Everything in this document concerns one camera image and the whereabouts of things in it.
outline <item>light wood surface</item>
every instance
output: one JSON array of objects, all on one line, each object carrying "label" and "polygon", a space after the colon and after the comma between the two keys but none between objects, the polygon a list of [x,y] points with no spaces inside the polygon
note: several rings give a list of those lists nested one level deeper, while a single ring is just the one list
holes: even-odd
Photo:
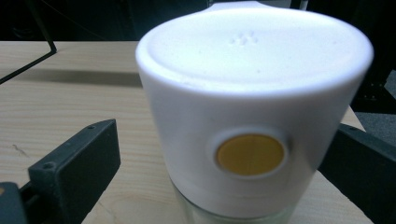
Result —
[{"label": "light wood surface", "polygon": [[[85,126],[116,119],[121,167],[84,223],[181,223],[134,61],[135,42],[60,42],[58,53],[0,86],[0,181]],[[49,51],[43,42],[0,42],[0,76]],[[344,123],[361,128],[349,109]],[[291,224],[372,223],[317,173]]]}]

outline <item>orange button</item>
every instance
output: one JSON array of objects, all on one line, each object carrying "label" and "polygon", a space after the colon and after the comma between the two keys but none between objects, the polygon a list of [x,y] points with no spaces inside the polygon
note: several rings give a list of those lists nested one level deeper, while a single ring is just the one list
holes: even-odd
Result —
[{"label": "orange button", "polygon": [[261,175],[273,171],[285,157],[282,145],[262,134],[236,136],[218,149],[222,168],[238,175]]}]

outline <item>white object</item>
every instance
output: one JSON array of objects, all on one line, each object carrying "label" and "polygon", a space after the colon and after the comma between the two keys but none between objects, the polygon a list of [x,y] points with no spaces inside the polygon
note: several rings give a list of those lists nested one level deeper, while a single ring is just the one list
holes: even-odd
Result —
[{"label": "white object", "polygon": [[[372,57],[369,40],[349,24],[257,2],[166,22],[136,50],[174,184],[205,210],[241,218],[298,202]],[[280,159],[244,175],[233,163],[241,151],[223,155],[222,147],[250,134],[275,139]]]}]

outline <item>gray floor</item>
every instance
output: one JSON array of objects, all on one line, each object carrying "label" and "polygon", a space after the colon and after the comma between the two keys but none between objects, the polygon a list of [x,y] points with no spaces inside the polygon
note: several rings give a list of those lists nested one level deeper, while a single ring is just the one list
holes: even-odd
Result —
[{"label": "gray floor", "polygon": [[[385,88],[396,98],[396,71],[387,80]],[[367,133],[396,146],[396,115],[356,113]]]}]

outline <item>tabletop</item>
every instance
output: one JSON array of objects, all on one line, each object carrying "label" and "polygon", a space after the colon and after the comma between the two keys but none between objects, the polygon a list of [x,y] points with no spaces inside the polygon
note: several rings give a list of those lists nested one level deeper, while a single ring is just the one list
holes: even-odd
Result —
[{"label": "tabletop", "polygon": [[[134,59],[137,42],[56,42],[58,52],[0,86],[0,181],[20,187],[27,168],[92,123],[116,119],[121,166],[83,223],[182,223],[182,212]],[[50,51],[0,42],[0,76]],[[343,123],[362,129],[348,109]],[[372,223],[317,172],[290,224]]]}]

